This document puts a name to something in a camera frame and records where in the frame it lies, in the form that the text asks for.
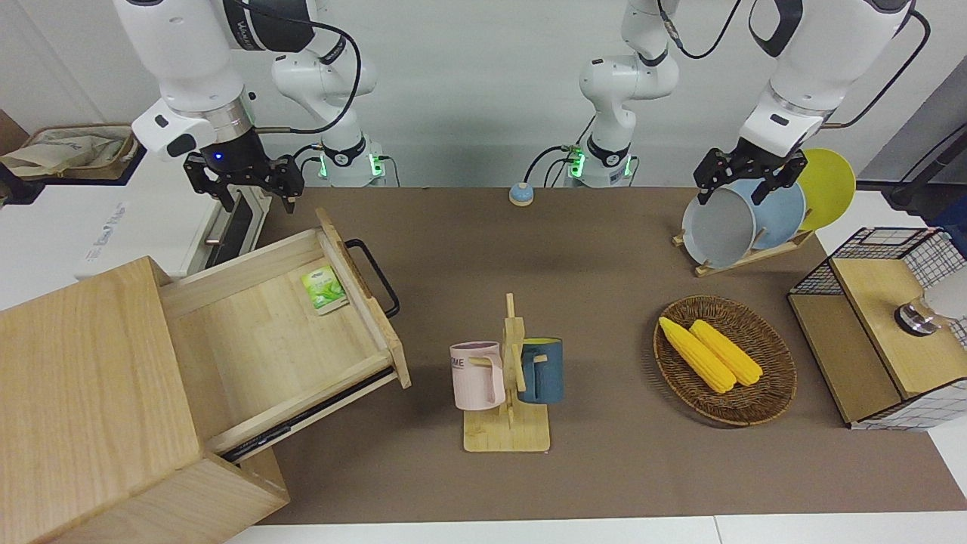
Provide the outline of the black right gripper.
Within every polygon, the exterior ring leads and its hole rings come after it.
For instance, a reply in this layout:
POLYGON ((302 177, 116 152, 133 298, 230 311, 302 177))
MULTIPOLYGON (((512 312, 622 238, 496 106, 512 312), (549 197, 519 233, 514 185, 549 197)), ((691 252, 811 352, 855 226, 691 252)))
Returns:
POLYGON ((234 211, 235 202, 228 183, 222 179, 225 176, 248 185, 267 183, 272 176, 273 193, 284 203, 295 203, 304 190, 303 173, 293 155, 273 159, 270 172, 270 159, 255 128, 250 128, 231 141, 203 147, 199 153, 187 154, 184 157, 184 173, 194 192, 217 200, 228 213, 234 211), (215 173, 214 179, 211 179, 207 169, 215 173))

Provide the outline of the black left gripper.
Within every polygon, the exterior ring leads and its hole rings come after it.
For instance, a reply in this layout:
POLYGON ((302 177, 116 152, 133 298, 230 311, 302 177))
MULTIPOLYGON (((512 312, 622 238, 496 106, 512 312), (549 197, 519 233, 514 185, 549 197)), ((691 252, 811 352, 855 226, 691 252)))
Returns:
POLYGON ((739 139, 728 155, 721 150, 709 150, 694 169, 698 203, 704 206, 716 189, 729 182, 761 178, 752 193, 754 206, 760 206, 775 190, 791 188, 807 164, 804 151, 795 151, 790 158, 780 157, 739 139))

